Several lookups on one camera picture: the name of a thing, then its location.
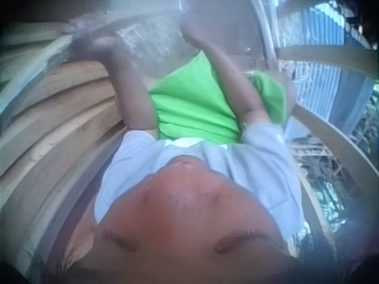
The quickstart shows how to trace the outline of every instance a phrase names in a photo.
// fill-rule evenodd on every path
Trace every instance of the wooden slat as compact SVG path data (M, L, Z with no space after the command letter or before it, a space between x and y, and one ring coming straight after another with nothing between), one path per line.
M15 267L22 274L27 274L33 256L37 255L40 261L47 261L67 216L100 168L120 146L124 134L122 129L123 125L119 124L97 141L65 174L45 200L23 236L23 244L19 248Z
M22 237L51 190L74 163L121 121L114 99L55 129L31 148L0 181L2 248L13 262Z
M297 105L293 116L304 124L346 167L374 213L378 210L379 173L365 154L341 131L307 108Z
M322 62L379 78L376 50L344 46L289 46L275 50L281 60Z
M250 0L255 10L255 14L258 18L259 26L261 27L262 38L264 42L267 65L270 70L278 70L278 59L275 53L274 42L272 40L272 34L268 19L265 13L265 9L262 5L261 0Z
M98 62L83 61L64 64L52 71L30 91L25 100L17 107L15 115L56 93L105 77L108 77L108 72Z
M114 94L108 79L99 80L63 91L28 109L0 138L0 176L42 136Z
M295 12L314 7L318 4L327 3L329 0L289 0L278 7L278 18L287 17Z
M154 10L151 10L151 7L145 7L141 11L126 11L126 14L121 15L123 18L112 17L110 15L109 22L97 30L118 29L122 26L125 27L132 23L143 21L153 15L172 13L172 11L177 11L177 9L177 5L173 7L172 4L169 4L168 6L158 6ZM68 58L71 40L71 35L65 35L49 44L32 59L31 63L18 76L12 78L4 90L2 90L0 94L2 100L2 104L0 104L1 133L8 128L11 117L19 104L25 100L28 91L36 86L49 71L58 67L61 62Z

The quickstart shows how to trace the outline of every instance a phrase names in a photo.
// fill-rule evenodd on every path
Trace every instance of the eyelashes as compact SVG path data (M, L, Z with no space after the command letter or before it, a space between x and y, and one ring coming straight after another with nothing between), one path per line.
M223 237L214 247L214 250L218 254L225 255L237 246L254 240L269 240L269 237L262 231L239 231Z
M115 243L128 253L135 253L140 248L140 243L134 237L125 238L110 230L104 231L102 239Z
M110 230L104 231L102 239L113 242L128 253L135 253L140 248L140 243L133 236L126 238ZM225 255L230 253L236 247L254 240L270 239L268 235L262 231L238 231L223 237L214 247L214 251L217 254Z

